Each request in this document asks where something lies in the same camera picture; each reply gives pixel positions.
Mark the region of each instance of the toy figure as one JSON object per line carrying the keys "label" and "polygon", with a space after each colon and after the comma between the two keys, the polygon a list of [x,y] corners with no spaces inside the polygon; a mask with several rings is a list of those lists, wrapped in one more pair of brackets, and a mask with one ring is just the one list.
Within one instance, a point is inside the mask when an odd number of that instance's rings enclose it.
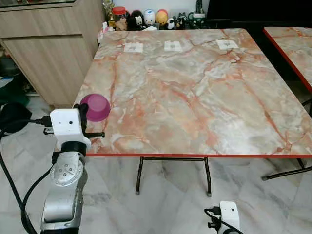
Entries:
{"label": "toy figure", "polygon": [[143,24],[142,17],[141,16],[135,16],[135,18],[136,18],[136,25],[140,27]]}
{"label": "toy figure", "polygon": [[146,10],[144,12],[144,23],[148,26],[155,23],[155,12],[153,10]]}
{"label": "toy figure", "polygon": [[127,30],[127,20],[126,18],[121,18],[115,23],[116,31],[126,31]]}
{"label": "toy figure", "polygon": [[185,29],[186,20],[187,20],[187,17],[186,17],[185,12],[183,12],[183,14],[179,13],[179,16],[176,19],[176,28]]}
{"label": "toy figure", "polygon": [[128,31],[136,31],[136,30],[138,30],[138,28],[137,28],[137,20],[133,16],[129,16],[127,18],[127,23],[128,23]]}
{"label": "toy figure", "polygon": [[168,20],[168,13],[164,9],[160,9],[156,14],[156,23],[159,23],[160,26],[164,26]]}
{"label": "toy figure", "polygon": [[166,23],[167,29],[169,29],[169,30],[175,29],[175,22],[176,22],[175,16],[173,16],[172,18],[169,18],[167,23]]}
{"label": "toy figure", "polygon": [[141,18],[143,19],[143,15],[142,12],[140,12],[139,10],[134,10],[131,14],[132,17],[136,17],[136,16],[141,16]]}

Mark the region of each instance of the red lid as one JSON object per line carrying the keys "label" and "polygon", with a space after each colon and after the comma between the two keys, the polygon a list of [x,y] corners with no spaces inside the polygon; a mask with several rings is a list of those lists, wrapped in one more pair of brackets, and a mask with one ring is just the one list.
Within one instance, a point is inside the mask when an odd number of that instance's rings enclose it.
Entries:
{"label": "red lid", "polygon": [[113,8],[113,13],[115,15],[126,14],[126,8],[124,8],[123,6],[116,6]]}
{"label": "red lid", "polygon": [[165,9],[160,9],[158,11],[164,11],[164,12],[166,12],[166,14],[168,14],[168,12]]}

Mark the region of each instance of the white paper sticker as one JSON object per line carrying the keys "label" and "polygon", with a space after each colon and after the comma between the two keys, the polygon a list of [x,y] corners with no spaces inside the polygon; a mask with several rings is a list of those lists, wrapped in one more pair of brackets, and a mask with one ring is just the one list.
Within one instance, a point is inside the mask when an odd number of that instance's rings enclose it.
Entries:
{"label": "white paper sticker", "polygon": [[237,44],[233,40],[216,40],[220,50],[238,49]]}
{"label": "white paper sticker", "polygon": [[126,53],[142,53],[143,52],[143,43],[125,43],[124,52]]}
{"label": "white paper sticker", "polygon": [[182,51],[181,44],[178,40],[175,41],[170,41],[167,40],[165,41],[165,46],[164,46],[165,51]]}

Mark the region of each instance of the tile floor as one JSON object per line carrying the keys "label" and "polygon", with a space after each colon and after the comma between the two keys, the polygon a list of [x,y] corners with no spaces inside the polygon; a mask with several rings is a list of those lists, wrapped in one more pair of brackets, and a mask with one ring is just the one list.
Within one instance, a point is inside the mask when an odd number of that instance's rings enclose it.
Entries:
{"label": "tile floor", "polygon": [[[299,96],[305,99],[309,94]],[[49,112],[40,98],[32,98],[28,108],[33,118]],[[41,126],[32,124],[3,139],[2,154],[22,196],[50,167],[55,142],[52,135],[43,135]],[[312,172],[265,182],[260,178],[296,169],[295,159],[210,158],[211,198],[205,193],[203,162],[145,161],[141,194],[135,195],[138,163],[138,158],[87,158],[80,233],[215,234],[207,227],[210,219],[203,209],[221,200],[237,203],[245,234],[312,233]],[[26,233],[2,170],[0,186],[0,234]],[[48,188],[45,179],[28,202],[37,230]]]}

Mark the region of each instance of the white wall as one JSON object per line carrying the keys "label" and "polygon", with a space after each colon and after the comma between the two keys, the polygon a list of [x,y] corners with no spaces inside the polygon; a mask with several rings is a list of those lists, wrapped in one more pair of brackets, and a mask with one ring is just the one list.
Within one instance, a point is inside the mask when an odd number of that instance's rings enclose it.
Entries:
{"label": "white wall", "polygon": [[[178,16],[179,12],[193,12],[196,8],[196,0],[114,0],[115,6],[124,6],[131,12],[140,10],[144,13],[152,9],[155,13],[159,9],[166,9],[169,17]],[[207,13],[209,0],[203,0],[203,10]]]}

